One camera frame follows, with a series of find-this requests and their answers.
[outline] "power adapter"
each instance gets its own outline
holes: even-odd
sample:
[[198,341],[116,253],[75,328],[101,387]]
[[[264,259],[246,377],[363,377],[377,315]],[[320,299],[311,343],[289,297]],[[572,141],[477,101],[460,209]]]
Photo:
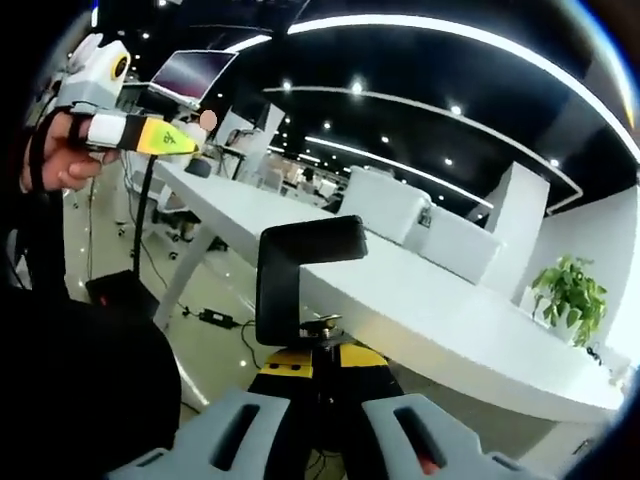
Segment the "power adapter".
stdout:
[[221,327],[226,330],[232,330],[240,326],[238,322],[233,320],[231,315],[225,313],[216,312],[209,308],[205,308],[198,314],[198,318],[203,322],[210,323],[216,327]]

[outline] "green leaves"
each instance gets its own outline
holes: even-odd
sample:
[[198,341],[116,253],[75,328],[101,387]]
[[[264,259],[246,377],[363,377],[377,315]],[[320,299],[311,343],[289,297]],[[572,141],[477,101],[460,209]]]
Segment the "green leaves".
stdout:
[[572,308],[567,314],[567,327],[571,328],[578,321],[582,313],[577,308]]
[[549,306],[542,313],[552,326],[557,325],[558,319],[564,319],[565,313],[567,327],[578,323],[574,338],[576,346],[589,341],[607,312],[606,301],[602,298],[607,289],[598,285],[583,269],[592,264],[593,261],[586,258],[574,260],[571,255],[564,255],[556,266],[542,270],[531,284],[536,290],[533,315],[540,302],[547,299]]

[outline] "hand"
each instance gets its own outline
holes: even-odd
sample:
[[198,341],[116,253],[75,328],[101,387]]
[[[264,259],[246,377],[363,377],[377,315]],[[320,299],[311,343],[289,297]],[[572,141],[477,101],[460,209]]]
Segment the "hand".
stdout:
[[[45,190],[61,190],[70,188],[80,190],[87,181],[100,174],[102,165],[108,165],[118,158],[116,150],[104,154],[102,163],[89,156],[86,149],[72,148],[67,143],[71,128],[71,115],[58,113],[51,123],[44,144],[44,165],[42,166],[42,181]],[[79,137],[87,138],[91,119],[87,119],[80,126]],[[24,154],[24,164],[20,177],[23,190],[30,192],[33,188],[31,172],[29,170],[29,149],[31,140],[27,144]]]

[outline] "black sleeve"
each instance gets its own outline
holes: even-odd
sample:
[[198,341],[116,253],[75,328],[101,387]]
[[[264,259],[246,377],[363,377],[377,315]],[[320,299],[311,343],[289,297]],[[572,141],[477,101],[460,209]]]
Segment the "black sleeve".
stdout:
[[32,133],[32,129],[23,130],[5,159],[5,172],[0,179],[0,201],[6,206],[2,230],[11,231],[17,228],[23,216],[25,194],[20,188],[20,175],[24,165],[24,153]]

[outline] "laptop screen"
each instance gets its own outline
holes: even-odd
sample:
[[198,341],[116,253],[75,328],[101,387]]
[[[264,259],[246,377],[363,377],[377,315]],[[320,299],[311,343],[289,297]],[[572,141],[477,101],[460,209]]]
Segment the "laptop screen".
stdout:
[[200,103],[236,56],[215,50],[178,50],[151,83]]

